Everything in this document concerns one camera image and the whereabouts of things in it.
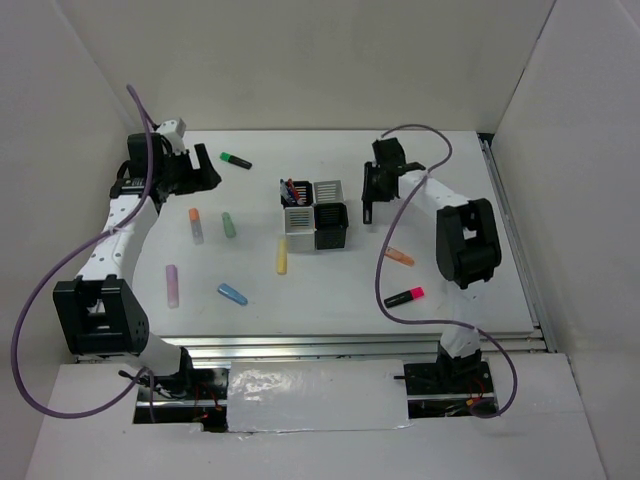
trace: orange highlighter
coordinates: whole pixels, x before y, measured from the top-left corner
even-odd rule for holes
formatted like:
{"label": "orange highlighter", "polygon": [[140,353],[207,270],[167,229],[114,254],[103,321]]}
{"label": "orange highlighter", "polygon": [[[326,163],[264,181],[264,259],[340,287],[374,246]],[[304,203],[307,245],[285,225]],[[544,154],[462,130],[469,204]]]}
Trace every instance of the orange highlighter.
{"label": "orange highlighter", "polygon": [[384,256],[390,258],[391,260],[395,260],[396,262],[400,262],[408,267],[413,267],[413,265],[415,265],[416,263],[409,255],[406,255],[400,250],[396,250],[395,248],[391,247],[387,247],[387,250],[384,252]]}

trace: metal mesh pen holder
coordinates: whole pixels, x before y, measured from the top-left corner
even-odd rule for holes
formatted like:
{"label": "metal mesh pen holder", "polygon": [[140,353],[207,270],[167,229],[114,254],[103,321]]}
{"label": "metal mesh pen holder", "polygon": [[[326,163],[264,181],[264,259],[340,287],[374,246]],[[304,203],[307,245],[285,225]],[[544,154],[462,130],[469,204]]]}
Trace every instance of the metal mesh pen holder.
{"label": "metal mesh pen holder", "polygon": [[315,250],[313,207],[299,206],[284,209],[284,234],[289,253]]}

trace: white table surface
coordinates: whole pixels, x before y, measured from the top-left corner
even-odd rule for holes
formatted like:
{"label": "white table surface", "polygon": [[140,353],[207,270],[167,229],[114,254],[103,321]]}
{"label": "white table surface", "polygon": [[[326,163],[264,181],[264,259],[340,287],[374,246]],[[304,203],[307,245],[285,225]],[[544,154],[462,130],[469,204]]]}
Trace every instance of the white table surface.
{"label": "white table surface", "polygon": [[[400,430],[248,435],[133,425],[130,392],[94,417],[45,417],[27,479],[604,480],[566,357],[513,359],[520,392],[503,417],[420,419]],[[509,369],[499,356],[490,363],[504,403]],[[103,404],[127,384],[120,368],[61,366],[49,406],[80,411]]]}
{"label": "white table surface", "polygon": [[[377,255],[399,201],[374,204],[374,225],[362,224],[363,164],[373,159],[375,131],[188,132],[185,143],[204,143],[222,183],[213,191],[172,196],[149,233],[134,292],[151,328],[161,336],[348,335],[436,333],[441,327],[404,326],[378,311],[373,293]],[[485,285],[472,319],[493,333],[531,332],[532,321],[475,132],[448,132],[451,161],[435,177],[470,198],[491,201],[502,246],[502,264]],[[408,161],[430,165],[446,146],[425,132],[398,133]],[[251,170],[218,159],[227,151],[253,163]],[[342,181],[349,213],[347,247],[289,254],[288,273],[276,274],[283,234],[279,179]],[[193,244],[188,210],[198,208],[204,244]],[[237,237],[224,235],[221,214],[233,218]],[[452,299],[435,263],[435,227],[416,208],[407,209],[391,245],[416,260],[413,268],[386,260],[385,297],[422,286],[427,298],[394,309],[407,319],[451,318]],[[166,301],[165,265],[178,267],[180,306]],[[241,307],[216,292],[228,283],[249,299]]]}

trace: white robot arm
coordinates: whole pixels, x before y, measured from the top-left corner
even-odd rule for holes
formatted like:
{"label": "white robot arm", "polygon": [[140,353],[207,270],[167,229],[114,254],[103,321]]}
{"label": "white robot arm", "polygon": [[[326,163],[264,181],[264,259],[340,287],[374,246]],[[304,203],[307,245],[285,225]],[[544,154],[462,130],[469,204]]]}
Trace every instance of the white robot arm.
{"label": "white robot arm", "polygon": [[131,291],[142,246],[169,195],[215,188],[221,181],[204,145],[196,145],[200,164],[193,169],[182,137],[182,119],[162,123],[152,134],[153,185],[137,215],[116,226],[140,202],[147,173],[144,135],[130,135],[130,160],[110,190],[109,214],[103,231],[112,234],[96,245],[75,279],[58,282],[53,300],[69,350],[80,357],[117,359],[136,368],[148,367],[164,388],[180,394],[191,382],[191,358],[185,349],[151,333],[147,316]]}

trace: pink marker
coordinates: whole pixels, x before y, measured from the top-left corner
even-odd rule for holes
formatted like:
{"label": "pink marker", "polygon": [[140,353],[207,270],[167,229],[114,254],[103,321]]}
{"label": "pink marker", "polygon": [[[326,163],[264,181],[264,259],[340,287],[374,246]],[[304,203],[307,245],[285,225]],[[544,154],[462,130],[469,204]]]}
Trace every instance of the pink marker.
{"label": "pink marker", "polygon": [[424,297],[424,290],[422,287],[412,288],[406,292],[399,293],[393,297],[385,298],[384,306],[387,308],[397,307],[403,303],[412,302],[420,297]]}
{"label": "pink marker", "polygon": [[178,269],[175,265],[167,265],[167,305],[169,308],[178,308]]}

